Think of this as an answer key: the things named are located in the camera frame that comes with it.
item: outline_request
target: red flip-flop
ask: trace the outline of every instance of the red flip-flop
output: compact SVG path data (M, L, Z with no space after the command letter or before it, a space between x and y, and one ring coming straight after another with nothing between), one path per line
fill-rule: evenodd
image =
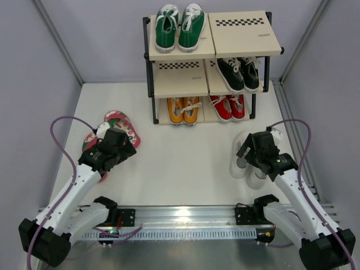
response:
M129 137L130 142L133 144L134 148L137 148L140 145L140 137L136 133L133 125L130 122L130 118L128 118L121 111L109 111L104 116L104 121L109 122L111 127L121 129L125 131ZM86 136L83 142L83 151L90 149L97 143L97 137L92 132L88 136ZM105 180L107 173L103 175L99 182Z
M130 118L128 118L125 113L121 111L109 111L105 114L103 120L109 122L111 127L125 131L135 149L140 145L141 139L136 133Z

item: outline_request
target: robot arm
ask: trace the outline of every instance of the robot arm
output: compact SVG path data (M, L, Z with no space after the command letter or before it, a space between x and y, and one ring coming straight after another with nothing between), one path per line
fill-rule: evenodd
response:
M111 223L117 215L117 203L99 197L88 209L71 218L75 208L101 177L136 153L127 134L110 128L108 123L101 124L96 134L96 144L85 150L79 159L75 182L71 177L56 198L33 221L24 219L19 225L24 251L29 251L30 242L39 230L31 254L53 267L64 261L71 245L84 233L100 223ZM57 203L56 209L49 215L49 210Z
M351 254L355 236L350 229L341 230L326 214L302 178L302 184L299 185L298 166L292 157L279 153L273 134L267 129L265 132L249 134L237 156L270 177L288 198L300 220L289 213L273 195L255 199L254 212L260 213L257 216L272 222L290 238L299 249L301 261L307 269L333 269L347 264L345 252L329 228L336 232Z

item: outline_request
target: white floor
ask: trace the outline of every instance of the white floor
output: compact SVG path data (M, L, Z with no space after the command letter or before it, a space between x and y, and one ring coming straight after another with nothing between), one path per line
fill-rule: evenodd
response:
M282 119L272 85L268 93L258 94L257 101L254 120L174 127L152 123L146 83L85 84L75 116L95 127L109 110L121 110L130 117L142 142L137 154L96 184L82 204L105 196L119 205L235 205L252 203L266 194L288 203L270 180L260 190L252 190L244 179L234 179L229 173L232 142L237 134L263 131ZM278 128L286 135L284 125ZM85 125L73 121L66 150L75 160L89 132ZM292 154L285 137L279 148ZM63 157L52 198L71 174L71 166Z

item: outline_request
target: black shoe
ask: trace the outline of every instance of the black shoe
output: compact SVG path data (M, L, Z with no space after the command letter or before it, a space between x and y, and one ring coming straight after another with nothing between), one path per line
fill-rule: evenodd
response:
M240 62L238 59L218 58L216 68L231 93L239 94L244 90L244 78L240 73Z
M240 62L241 74L244 77L245 89L254 92L259 89L259 71L255 66L256 57L238 58Z

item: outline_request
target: black mounting bracket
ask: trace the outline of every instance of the black mounting bracket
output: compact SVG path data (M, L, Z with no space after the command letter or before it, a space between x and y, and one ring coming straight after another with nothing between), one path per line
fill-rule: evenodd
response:
M135 218L135 209L117 209L116 218L113 218L110 222L101 223L97 227L134 227Z
M266 219L258 217L255 204L253 207L237 204L234 210L236 225L238 226L272 225ZM274 240L275 228L256 228L256 235L256 241L270 243Z

